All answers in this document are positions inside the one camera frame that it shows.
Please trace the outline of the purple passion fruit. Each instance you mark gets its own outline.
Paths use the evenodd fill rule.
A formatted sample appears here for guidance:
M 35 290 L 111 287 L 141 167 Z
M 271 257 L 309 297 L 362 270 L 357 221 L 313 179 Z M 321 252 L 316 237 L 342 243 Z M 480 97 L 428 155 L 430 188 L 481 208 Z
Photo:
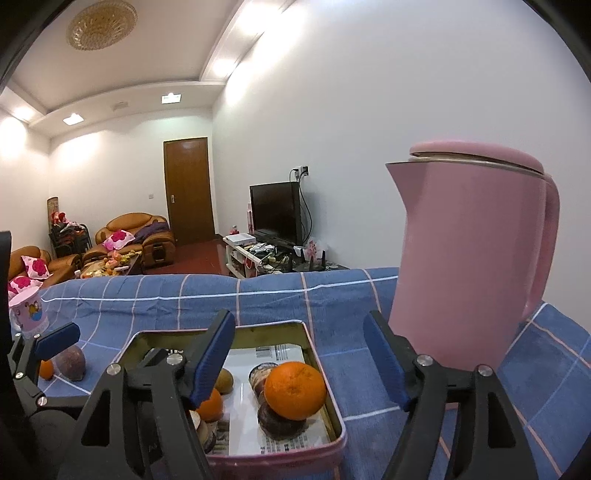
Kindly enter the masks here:
M 77 345 L 72 345 L 52 358 L 56 371 L 71 382 L 79 382 L 84 379 L 86 372 L 86 360 L 83 350 Z

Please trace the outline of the brown kiwi fruit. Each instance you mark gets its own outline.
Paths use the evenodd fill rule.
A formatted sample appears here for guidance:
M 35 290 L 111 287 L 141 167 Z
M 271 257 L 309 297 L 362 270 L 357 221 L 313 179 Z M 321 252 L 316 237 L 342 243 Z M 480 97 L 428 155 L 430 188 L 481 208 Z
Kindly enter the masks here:
M 219 394 L 228 395 L 233 389 L 234 382 L 235 379 L 233 378 L 231 372 L 225 368 L 222 368 L 217 376 L 214 388 L 219 392 Z

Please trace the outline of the large orange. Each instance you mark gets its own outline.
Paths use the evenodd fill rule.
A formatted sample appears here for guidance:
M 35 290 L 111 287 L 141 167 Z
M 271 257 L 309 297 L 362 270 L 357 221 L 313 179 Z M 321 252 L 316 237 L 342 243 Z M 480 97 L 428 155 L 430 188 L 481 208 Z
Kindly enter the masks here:
M 294 421 L 315 415 L 325 404 L 327 394 L 322 374 L 311 365 L 297 361 L 274 367 L 264 384 L 264 398 L 270 408 Z

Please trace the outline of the small tangerine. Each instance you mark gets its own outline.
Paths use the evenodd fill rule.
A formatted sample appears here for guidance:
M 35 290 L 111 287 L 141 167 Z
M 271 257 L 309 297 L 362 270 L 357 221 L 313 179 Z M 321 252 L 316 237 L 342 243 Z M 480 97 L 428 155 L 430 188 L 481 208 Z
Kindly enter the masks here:
M 223 399 L 216 388 L 212 389 L 211 395 L 197 407 L 197 414 L 207 423 L 216 422 L 222 418 Z
M 51 360 L 42 360 L 39 368 L 39 377 L 45 381 L 50 381 L 54 377 L 54 365 Z

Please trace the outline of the cut passion fruit half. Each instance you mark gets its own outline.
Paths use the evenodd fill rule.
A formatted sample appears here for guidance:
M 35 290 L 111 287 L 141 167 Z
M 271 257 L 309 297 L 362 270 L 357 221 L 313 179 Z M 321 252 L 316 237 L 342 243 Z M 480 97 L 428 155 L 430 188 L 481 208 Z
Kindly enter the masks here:
M 189 415 L 204 453 L 211 453 L 216 444 L 217 422 L 206 422 L 195 410 L 190 410 Z

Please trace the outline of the pink cartoon mug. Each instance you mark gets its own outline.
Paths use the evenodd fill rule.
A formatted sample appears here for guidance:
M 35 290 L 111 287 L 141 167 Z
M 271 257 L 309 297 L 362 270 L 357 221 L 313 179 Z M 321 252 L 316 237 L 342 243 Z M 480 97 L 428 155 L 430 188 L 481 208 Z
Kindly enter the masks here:
M 42 334 L 49 327 L 39 291 L 37 286 L 29 287 L 9 301 L 11 324 L 25 338 Z

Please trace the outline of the orange leather sofa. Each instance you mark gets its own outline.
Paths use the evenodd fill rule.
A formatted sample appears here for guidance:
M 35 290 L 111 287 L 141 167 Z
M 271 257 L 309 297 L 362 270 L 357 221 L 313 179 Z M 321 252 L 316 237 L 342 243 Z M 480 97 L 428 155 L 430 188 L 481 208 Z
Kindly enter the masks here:
M 80 266 L 78 254 L 52 259 L 48 251 L 26 246 L 11 253 L 8 281 L 14 287 L 47 288 L 73 279 L 75 270 Z

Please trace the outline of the small tangerine behind finger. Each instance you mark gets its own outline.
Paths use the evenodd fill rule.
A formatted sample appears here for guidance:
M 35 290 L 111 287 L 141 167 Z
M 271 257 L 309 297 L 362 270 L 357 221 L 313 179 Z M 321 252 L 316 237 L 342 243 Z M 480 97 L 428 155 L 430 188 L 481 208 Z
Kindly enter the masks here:
M 223 399 L 216 388 L 212 389 L 211 395 L 197 407 L 197 414 L 207 423 L 216 422 L 222 418 Z

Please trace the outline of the blue checked tablecloth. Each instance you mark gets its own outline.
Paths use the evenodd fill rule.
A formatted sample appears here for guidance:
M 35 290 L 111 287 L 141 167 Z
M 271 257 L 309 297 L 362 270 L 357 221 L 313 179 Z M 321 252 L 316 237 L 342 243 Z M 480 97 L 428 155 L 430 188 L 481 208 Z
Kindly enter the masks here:
M 266 275 L 145 275 L 70 280 L 43 290 L 51 327 L 75 322 L 86 357 L 82 381 L 41 381 L 51 397 L 93 389 L 106 366 L 144 330 L 206 327 L 228 309 L 241 325 L 300 320 L 315 342 L 348 431 L 334 479 L 378 479 L 405 414 L 389 399 L 363 339 L 363 319 L 389 313 L 396 268 Z M 564 473 L 590 433 L 590 336 L 550 304 L 518 329 L 498 372 L 542 479 Z

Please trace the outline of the coffee table with snacks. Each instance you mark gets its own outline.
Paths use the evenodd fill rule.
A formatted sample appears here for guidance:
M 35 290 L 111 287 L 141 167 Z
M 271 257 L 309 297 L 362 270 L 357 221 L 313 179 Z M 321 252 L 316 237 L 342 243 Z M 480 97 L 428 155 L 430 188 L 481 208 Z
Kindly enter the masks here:
M 116 254 L 86 265 L 80 273 L 82 279 L 135 275 L 142 272 L 142 254 L 131 251 Z

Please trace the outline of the dark passion fruit in box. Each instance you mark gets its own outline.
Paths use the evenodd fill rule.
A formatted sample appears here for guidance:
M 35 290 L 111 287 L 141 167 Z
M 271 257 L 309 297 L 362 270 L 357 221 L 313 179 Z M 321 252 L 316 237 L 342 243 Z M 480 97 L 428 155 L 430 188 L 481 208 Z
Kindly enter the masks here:
M 266 436 L 277 441 L 296 438 L 307 425 L 306 420 L 290 420 L 280 416 L 266 401 L 263 401 L 257 410 L 257 421 Z

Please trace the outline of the brown wooden door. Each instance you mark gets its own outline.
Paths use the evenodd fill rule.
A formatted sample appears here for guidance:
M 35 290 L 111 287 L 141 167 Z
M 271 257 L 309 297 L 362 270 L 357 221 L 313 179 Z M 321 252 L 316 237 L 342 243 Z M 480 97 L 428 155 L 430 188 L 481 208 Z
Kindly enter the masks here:
M 179 246 L 214 239 L 207 138 L 163 143 L 169 223 Z

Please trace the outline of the pink electric kettle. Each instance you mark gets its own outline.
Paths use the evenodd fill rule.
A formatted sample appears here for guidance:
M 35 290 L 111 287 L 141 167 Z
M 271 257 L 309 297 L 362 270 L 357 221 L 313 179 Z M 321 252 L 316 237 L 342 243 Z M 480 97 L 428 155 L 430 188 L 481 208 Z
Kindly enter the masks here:
M 391 329 L 444 366 L 500 366 L 547 285 L 554 180 L 527 153 L 461 140 L 419 143 L 388 171 L 407 216 Z

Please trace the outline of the ceiling chandelier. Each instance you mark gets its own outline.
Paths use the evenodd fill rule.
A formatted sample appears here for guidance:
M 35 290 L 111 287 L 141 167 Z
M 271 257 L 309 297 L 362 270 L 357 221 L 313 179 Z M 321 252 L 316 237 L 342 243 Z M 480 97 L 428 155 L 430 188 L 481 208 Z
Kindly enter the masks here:
M 102 50 L 127 37 L 136 24 L 137 11 L 129 2 L 99 1 L 75 15 L 66 39 L 79 51 Z

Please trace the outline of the black television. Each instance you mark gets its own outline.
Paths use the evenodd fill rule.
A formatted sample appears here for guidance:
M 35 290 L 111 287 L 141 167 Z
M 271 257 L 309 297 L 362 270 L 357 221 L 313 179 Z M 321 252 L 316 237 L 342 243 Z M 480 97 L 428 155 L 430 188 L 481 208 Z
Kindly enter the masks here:
M 291 245 L 304 240 L 300 189 L 297 182 L 276 182 L 249 187 L 253 231 Z

